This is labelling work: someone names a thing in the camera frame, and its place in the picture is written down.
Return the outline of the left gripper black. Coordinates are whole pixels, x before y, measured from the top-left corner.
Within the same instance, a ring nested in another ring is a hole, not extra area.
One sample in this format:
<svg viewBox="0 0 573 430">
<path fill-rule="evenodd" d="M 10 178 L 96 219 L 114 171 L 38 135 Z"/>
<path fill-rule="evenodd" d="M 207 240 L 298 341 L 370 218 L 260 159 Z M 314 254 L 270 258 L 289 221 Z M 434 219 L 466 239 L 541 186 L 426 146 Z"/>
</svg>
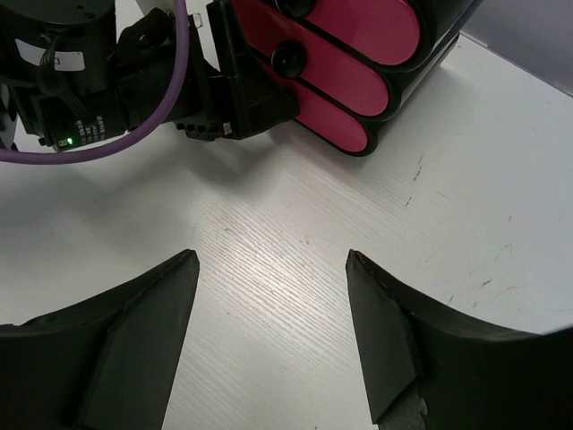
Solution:
<svg viewBox="0 0 573 430">
<path fill-rule="evenodd" d="M 205 61 L 194 17 L 187 44 L 176 40 L 176 17 L 158 6 L 121 31 L 114 52 L 107 138 L 133 137 L 154 118 L 192 139 L 243 140 L 299 115 L 294 94 L 250 49 L 229 1 L 206 6 L 220 71 Z"/>
</svg>

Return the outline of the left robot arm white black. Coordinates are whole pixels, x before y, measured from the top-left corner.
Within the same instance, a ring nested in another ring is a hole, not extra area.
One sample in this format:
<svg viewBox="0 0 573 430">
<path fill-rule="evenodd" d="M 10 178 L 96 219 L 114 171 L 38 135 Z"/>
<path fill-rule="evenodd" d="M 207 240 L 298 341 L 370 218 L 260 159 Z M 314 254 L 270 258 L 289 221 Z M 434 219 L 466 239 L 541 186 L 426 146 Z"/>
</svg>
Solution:
<svg viewBox="0 0 573 430">
<path fill-rule="evenodd" d="M 175 11 L 141 2 L 143 16 L 116 27 L 113 1 L 1 4 L 1 123 L 57 152 L 134 131 L 165 98 L 175 64 Z M 191 139 L 242 140 L 295 118 L 295 97 L 258 62 L 235 8 L 206 13 L 218 65 L 204 58 L 199 15 L 188 21 L 188 61 L 167 121 Z"/>
</svg>

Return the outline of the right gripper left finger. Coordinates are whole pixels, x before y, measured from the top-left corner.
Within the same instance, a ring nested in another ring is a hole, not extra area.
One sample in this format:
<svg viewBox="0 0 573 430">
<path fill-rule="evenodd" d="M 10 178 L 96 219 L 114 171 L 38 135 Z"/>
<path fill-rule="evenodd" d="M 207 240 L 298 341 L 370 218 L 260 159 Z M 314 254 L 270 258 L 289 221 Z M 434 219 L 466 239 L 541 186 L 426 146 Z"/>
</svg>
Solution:
<svg viewBox="0 0 573 430">
<path fill-rule="evenodd" d="M 1 328 L 4 429 L 159 429 L 196 294 L 184 250 L 122 285 Z"/>
</svg>

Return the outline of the pink drawer with black knob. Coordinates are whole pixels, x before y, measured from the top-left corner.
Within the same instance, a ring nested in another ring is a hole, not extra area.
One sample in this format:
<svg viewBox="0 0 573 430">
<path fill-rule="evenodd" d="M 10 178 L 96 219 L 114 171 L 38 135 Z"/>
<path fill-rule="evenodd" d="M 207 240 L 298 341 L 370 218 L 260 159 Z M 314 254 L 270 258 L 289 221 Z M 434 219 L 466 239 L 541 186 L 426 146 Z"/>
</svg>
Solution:
<svg viewBox="0 0 573 430">
<path fill-rule="evenodd" d="M 422 25 L 407 1 L 277 1 L 283 14 L 305 20 L 380 65 L 401 65 L 418 49 Z"/>
</svg>

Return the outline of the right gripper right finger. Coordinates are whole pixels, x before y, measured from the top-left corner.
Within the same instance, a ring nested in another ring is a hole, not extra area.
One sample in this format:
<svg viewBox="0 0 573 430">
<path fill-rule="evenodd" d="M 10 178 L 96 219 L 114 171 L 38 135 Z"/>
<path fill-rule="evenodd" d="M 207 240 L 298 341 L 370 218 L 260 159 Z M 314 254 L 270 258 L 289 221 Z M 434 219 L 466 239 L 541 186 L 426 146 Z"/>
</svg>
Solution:
<svg viewBox="0 0 573 430">
<path fill-rule="evenodd" d="M 533 334 L 463 314 L 357 251 L 346 278 L 377 428 L 571 428 L 571 329 Z"/>
</svg>

